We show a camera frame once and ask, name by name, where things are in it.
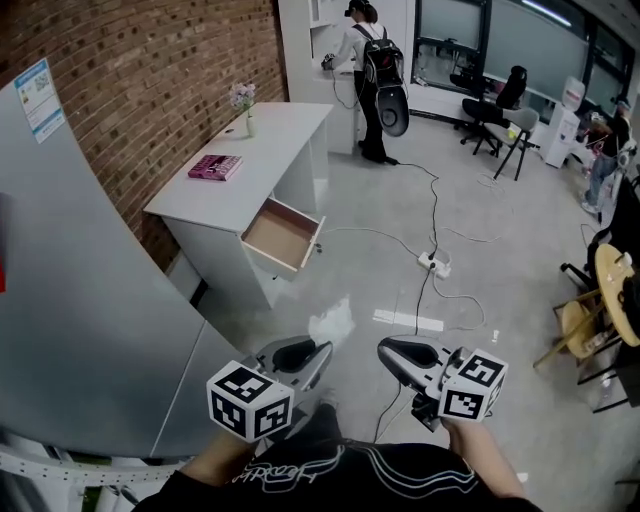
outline poster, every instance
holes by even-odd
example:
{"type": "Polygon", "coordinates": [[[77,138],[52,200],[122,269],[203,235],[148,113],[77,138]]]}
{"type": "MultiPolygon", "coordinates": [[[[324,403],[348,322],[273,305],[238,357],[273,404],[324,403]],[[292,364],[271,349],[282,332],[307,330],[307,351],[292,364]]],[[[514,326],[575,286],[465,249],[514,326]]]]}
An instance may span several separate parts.
{"type": "Polygon", "coordinates": [[[31,131],[38,144],[41,144],[64,123],[64,114],[53,87],[47,59],[31,66],[13,83],[31,131]]]}

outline extension cord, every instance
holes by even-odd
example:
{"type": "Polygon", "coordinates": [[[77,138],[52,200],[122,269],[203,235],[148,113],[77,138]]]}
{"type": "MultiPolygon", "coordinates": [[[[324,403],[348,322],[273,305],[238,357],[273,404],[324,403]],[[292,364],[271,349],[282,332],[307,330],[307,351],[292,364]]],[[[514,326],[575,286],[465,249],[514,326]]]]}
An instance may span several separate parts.
{"type": "Polygon", "coordinates": [[[426,268],[427,270],[431,268],[431,265],[433,263],[436,264],[436,267],[433,269],[433,272],[440,279],[446,279],[447,277],[449,277],[449,275],[451,275],[451,265],[449,265],[448,263],[445,265],[439,259],[435,257],[431,258],[431,256],[426,252],[423,252],[422,256],[418,258],[418,265],[426,268]]]}

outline small flowers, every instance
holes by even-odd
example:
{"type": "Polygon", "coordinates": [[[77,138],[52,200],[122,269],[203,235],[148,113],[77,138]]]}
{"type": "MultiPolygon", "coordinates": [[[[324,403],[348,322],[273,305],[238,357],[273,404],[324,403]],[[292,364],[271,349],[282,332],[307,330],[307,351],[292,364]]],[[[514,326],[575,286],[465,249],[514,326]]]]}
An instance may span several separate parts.
{"type": "Polygon", "coordinates": [[[254,84],[235,84],[229,93],[231,106],[243,112],[253,106],[255,96],[256,86],[254,84]]]}

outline brick wall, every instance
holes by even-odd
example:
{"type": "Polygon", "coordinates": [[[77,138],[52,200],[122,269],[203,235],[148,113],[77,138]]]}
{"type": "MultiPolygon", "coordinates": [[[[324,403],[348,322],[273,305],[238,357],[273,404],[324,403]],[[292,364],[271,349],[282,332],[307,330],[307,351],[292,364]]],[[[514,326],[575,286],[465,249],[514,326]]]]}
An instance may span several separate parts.
{"type": "Polygon", "coordinates": [[[93,172],[163,270],[178,246],[144,205],[237,116],[228,101],[234,82],[254,82],[258,101],[284,99],[272,2],[2,2],[0,87],[48,58],[93,172]]]}

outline open drawer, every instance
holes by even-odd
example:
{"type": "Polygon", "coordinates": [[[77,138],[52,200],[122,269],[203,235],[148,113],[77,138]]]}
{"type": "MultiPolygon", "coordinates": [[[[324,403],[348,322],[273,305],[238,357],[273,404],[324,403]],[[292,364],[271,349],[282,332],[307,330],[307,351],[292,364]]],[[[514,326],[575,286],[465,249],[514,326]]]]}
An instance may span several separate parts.
{"type": "Polygon", "coordinates": [[[311,256],[324,219],[318,222],[269,198],[242,234],[242,243],[260,268],[293,281],[311,256]]]}

